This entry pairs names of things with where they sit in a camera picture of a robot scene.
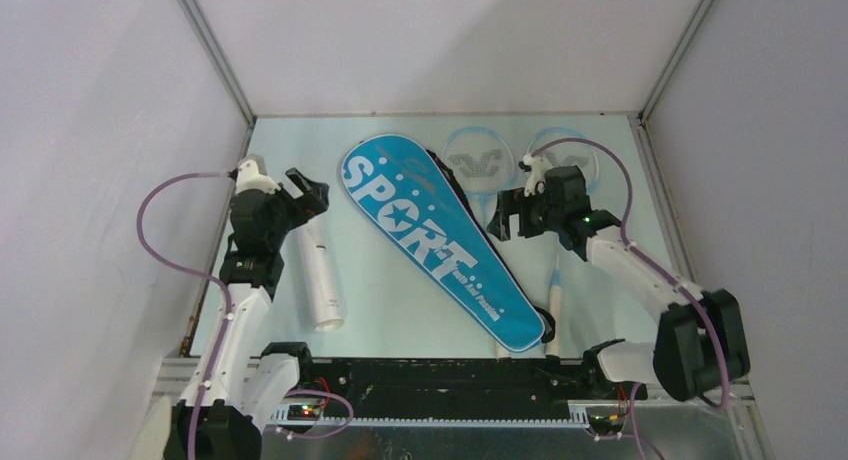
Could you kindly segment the white shuttlecock tube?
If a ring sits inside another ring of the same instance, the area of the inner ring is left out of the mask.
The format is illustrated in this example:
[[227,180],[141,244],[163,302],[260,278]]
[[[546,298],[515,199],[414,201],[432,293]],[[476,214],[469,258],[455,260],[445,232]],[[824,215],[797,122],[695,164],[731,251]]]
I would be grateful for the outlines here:
[[338,330],[345,318],[321,219],[310,219],[295,233],[313,328],[318,333]]

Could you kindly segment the blue racket cover bag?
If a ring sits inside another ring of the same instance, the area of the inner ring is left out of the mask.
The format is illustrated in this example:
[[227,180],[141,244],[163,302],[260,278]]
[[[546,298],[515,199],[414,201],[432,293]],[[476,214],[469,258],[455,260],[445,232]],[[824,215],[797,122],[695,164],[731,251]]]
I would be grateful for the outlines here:
[[553,340],[555,320],[528,298],[434,151],[378,135],[346,153],[339,176],[365,217],[501,347],[522,353]]

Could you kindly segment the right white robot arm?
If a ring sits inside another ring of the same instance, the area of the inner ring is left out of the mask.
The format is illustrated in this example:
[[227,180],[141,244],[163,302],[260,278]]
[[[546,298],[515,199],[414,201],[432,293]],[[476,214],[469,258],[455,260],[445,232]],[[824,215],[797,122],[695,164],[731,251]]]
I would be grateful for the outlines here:
[[585,391],[606,398],[621,383],[654,384],[685,402],[720,389],[726,403],[731,383],[751,370],[736,297],[670,272],[627,239],[622,220],[592,207],[578,167],[553,166],[532,154],[520,167],[529,174],[526,184],[499,193],[488,232],[510,239],[509,220],[516,216],[521,237],[556,234],[565,250],[623,285],[657,327],[652,342],[616,339],[585,351]]

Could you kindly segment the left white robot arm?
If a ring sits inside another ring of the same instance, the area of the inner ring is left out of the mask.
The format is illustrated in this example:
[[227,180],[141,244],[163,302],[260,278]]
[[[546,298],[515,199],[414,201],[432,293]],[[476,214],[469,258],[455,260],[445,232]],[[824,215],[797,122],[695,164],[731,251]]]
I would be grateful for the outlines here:
[[166,459],[258,459],[262,435],[283,397],[304,396],[316,383],[315,368],[276,349],[262,355],[248,377],[251,348],[269,313],[288,234],[325,213],[329,187],[298,169],[286,176],[295,193],[267,173],[264,159],[249,155],[230,171],[232,233],[212,283],[223,299],[214,337],[177,404],[164,445]]

